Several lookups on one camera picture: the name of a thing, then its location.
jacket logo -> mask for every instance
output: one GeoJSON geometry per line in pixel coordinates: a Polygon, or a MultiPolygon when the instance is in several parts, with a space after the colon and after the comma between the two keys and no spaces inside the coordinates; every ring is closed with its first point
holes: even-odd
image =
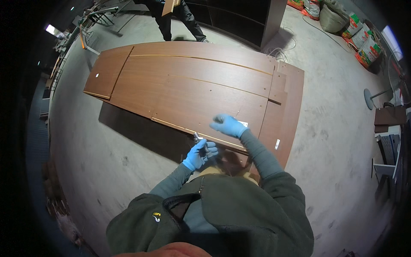
{"type": "Polygon", "coordinates": [[[161,213],[155,212],[152,216],[154,217],[156,222],[160,222],[161,213]]]}

dark green jacket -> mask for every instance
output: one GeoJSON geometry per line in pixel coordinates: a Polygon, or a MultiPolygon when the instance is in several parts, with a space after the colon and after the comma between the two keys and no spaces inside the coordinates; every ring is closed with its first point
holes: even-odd
{"type": "Polygon", "coordinates": [[[243,177],[210,174],[184,184],[167,199],[142,194],[108,225],[109,246],[119,254],[183,241],[188,233],[184,213],[201,197],[205,219],[233,256],[309,257],[314,237],[305,196],[295,182],[281,172],[264,179],[260,188],[243,177]]]}

person's left hand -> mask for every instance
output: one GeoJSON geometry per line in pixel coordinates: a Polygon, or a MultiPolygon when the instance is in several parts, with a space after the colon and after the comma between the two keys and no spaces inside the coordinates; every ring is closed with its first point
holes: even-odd
{"type": "Polygon", "coordinates": [[[183,164],[189,168],[191,171],[195,171],[196,169],[201,168],[201,166],[208,161],[207,156],[200,156],[200,150],[204,148],[204,146],[207,144],[208,150],[212,153],[212,155],[217,155],[218,150],[217,147],[215,147],[214,142],[207,142],[206,139],[202,139],[198,144],[193,146],[191,150],[187,154],[187,158],[183,160],[183,164]]]}

black pants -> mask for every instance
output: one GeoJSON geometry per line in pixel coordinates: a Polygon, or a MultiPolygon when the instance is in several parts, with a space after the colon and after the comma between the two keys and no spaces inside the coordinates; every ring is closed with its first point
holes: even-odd
{"type": "MultiPolygon", "coordinates": [[[[150,3],[146,4],[146,6],[150,10],[151,16],[155,18],[155,21],[158,24],[158,28],[163,34],[164,40],[171,41],[171,16],[170,14],[165,15],[164,17],[161,16],[164,5],[160,3],[150,3]]],[[[184,23],[184,25],[188,28],[191,34],[193,34],[198,42],[201,42],[206,38],[206,36],[201,31],[199,24],[194,19],[194,15],[190,12],[190,9],[188,8],[184,0],[181,0],[180,4],[174,7],[174,10],[171,14],[179,18],[179,20],[184,23]]]]}

gray sleeve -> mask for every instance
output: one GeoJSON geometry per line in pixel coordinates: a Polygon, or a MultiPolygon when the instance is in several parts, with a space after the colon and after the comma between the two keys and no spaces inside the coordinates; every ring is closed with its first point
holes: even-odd
{"type": "Polygon", "coordinates": [[[173,193],[181,189],[192,174],[193,172],[189,168],[187,168],[183,163],[180,163],[180,165],[170,175],[168,175],[150,191],[150,194],[158,195],[164,199],[171,197],[173,193]]]}
{"type": "Polygon", "coordinates": [[[262,179],[266,179],[279,172],[284,172],[274,154],[270,152],[250,130],[244,131],[240,140],[253,159],[262,179]]]}

